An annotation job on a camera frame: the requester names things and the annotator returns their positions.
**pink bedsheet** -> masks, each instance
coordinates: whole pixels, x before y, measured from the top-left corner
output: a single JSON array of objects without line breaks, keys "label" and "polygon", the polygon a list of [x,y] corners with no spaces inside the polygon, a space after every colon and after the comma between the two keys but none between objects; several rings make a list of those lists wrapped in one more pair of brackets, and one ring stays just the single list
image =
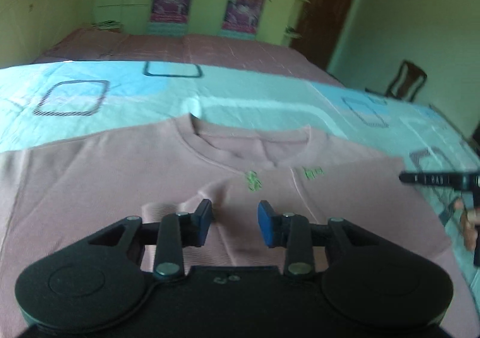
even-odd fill
[{"label": "pink bedsheet", "polygon": [[34,63],[65,60],[205,64],[343,86],[325,71],[308,62],[302,54],[288,47],[207,35],[172,38],[81,28],[44,52]]}]

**wooden chair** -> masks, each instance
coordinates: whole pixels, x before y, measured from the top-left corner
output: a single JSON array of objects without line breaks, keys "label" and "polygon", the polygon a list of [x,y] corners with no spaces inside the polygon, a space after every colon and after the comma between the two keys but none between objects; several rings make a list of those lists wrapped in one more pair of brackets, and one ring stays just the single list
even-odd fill
[{"label": "wooden chair", "polygon": [[[413,62],[404,60],[400,65],[400,69],[398,70],[397,76],[394,78],[392,83],[388,86],[385,94],[384,95],[380,94],[380,96],[393,97],[394,99],[413,102],[416,95],[418,94],[420,89],[422,89],[422,87],[425,85],[426,82],[427,82],[427,74]],[[405,99],[405,97],[407,97],[408,93],[410,92],[410,89],[416,84],[417,84],[417,87],[414,88],[410,98],[408,100]],[[377,95],[379,94],[377,92],[369,90],[368,88],[365,88],[365,90],[366,92],[369,92],[369,93],[374,93]]]},{"label": "wooden chair", "polygon": [[480,123],[478,124],[477,129],[472,135],[470,145],[473,147],[477,155],[480,156]]}]

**human hand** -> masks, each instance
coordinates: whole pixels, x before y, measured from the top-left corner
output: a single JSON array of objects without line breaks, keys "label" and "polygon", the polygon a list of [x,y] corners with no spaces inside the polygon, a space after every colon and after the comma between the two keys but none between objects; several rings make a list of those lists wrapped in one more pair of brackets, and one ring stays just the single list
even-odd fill
[{"label": "human hand", "polygon": [[455,209],[463,210],[460,217],[460,227],[462,230],[464,245],[467,250],[473,252],[477,246],[478,231],[476,225],[480,225],[480,208],[465,210],[465,204],[462,199],[457,199],[454,203]]}]

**chair backrest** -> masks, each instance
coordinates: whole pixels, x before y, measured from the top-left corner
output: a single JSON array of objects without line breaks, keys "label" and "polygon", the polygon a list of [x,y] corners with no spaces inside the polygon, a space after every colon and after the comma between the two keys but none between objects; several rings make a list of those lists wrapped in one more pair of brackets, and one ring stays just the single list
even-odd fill
[{"label": "chair backrest", "polygon": [[477,126],[477,129],[472,135],[472,141],[476,144],[477,153],[480,153],[480,123]]},{"label": "chair backrest", "polygon": [[[404,79],[402,81],[402,73],[404,71],[405,71],[405,74],[404,74]],[[412,88],[412,86],[414,86],[417,83],[417,81],[419,81],[419,84],[413,90],[412,95],[408,99],[409,102],[414,101],[415,96],[417,95],[419,90],[425,85],[427,81],[427,74],[413,62],[404,60],[400,65],[397,76],[394,78],[392,83],[388,86],[385,96],[393,97],[395,99],[400,99],[400,100],[405,99],[410,89]],[[393,92],[395,86],[398,86],[397,93]]]}]

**green embroidery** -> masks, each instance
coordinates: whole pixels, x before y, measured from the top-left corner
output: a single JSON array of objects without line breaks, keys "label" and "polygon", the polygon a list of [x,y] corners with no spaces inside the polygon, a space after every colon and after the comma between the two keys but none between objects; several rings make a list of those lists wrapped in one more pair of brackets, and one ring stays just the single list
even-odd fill
[{"label": "green embroidery", "polygon": [[248,181],[248,189],[250,189],[252,192],[262,188],[262,182],[258,179],[257,173],[254,171],[249,171],[245,174],[245,177]]},{"label": "green embroidery", "polygon": [[313,180],[318,174],[323,174],[322,168],[303,168],[303,171],[305,172],[305,177],[309,180]]}]

